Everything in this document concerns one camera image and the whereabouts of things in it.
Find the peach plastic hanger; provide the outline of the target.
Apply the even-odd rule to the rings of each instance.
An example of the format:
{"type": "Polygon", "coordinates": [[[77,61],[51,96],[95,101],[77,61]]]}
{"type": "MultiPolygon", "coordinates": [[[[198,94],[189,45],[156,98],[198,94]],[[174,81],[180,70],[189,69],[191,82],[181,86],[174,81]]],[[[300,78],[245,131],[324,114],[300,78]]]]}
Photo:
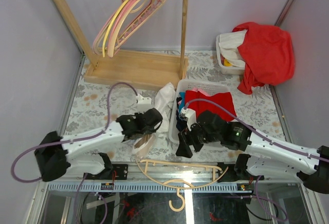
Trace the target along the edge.
{"type": "Polygon", "coordinates": [[[186,206],[186,200],[181,194],[181,191],[183,190],[196,190],[201,188],[206,188],[208,186],[213,185],[214,183],[218,182],[220,179],[222,179],[226,173],[229,170],[229,166],[226,166],[224,169],[222,169],[220,166],[214,166],[214,165],[206,165],[206,164],[196,164],[196,163],[182,163],[182,162],[168,162],[168,161],[159,161],[159,160],[151,160],[151,159],[142,159],[142,160],[135,160],[137,167],[141,171],[141,173],[151,180],[152,182],[165,186],[171,189],[175,189],[176,196],[181,200],[182,205],[179,208],[175,208],[173,206],[173,201],[169,200],[168,204],[172,211],[174,212],[180,212],[182,211],[186,206]],[[183,166],[183,167],[195,167],[195,168],[202,168],[205,171],[210,170],[212,173],[212,180],[206,184],[203,185],[193,185],[191,182],[186,181],[185,179],[170,179],[165,182],[160,182],[156,180],[155,178],[148,175],[148,168],[149,164],[152,164],[153,166],[156,165],[169,165],[169,166],[183,166]]]}

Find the white t shirt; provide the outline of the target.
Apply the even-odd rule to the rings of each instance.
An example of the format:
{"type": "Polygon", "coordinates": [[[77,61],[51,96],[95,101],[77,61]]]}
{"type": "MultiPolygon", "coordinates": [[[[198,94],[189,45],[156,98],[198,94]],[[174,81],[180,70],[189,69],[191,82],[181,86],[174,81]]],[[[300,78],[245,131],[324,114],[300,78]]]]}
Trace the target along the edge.
{"type": "Polygon", "coordinates": [[[163,117],[162,124],[156,133],[151,135],[145,135],[140,139],[137,139],[133,145],[132,154],[136,158],[141,159],[145,157],[154,143],[159,137],[163,137],[165,133],[169,131],[169,112],[173,108],[175,97],[175,88],[172,83],[166,84],[159,90],[155,97],[154,107],[160,112],[163,117]]]}

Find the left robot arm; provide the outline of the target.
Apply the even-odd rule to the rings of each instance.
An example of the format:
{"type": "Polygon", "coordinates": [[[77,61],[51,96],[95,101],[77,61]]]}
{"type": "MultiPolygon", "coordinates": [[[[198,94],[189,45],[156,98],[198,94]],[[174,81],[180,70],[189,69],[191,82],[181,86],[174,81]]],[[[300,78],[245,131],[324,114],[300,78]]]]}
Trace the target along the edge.
{"type": "Polygon", "coordinates": [[[144,113],[122,115],[106,129],[77,134],[68,140],[50,132],[34,151],[41,179],[51,182],[65,176],[112,180],[115,169],[108,153],[114,145],[151,135],[162,121],[160,112],[151,108],[144,113]]]}

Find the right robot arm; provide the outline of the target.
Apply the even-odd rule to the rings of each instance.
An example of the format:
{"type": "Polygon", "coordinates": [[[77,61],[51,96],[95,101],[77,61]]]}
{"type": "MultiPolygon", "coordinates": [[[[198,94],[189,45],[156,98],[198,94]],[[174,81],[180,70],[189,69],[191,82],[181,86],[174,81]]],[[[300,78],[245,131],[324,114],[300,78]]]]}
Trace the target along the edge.
{"type": "Polygon", "coordinates": [[[177,156],[191,158],[205,144],[218,142],[227,149],[241,151],[233,166],[233,179],[288,179],[314,192],[328,194],[327,146],[297,146],[240,120],[225,121],[208,110],[197,116],[187,108],[178,116],[186,122],[186,127],[178,133],[177,156]]]}

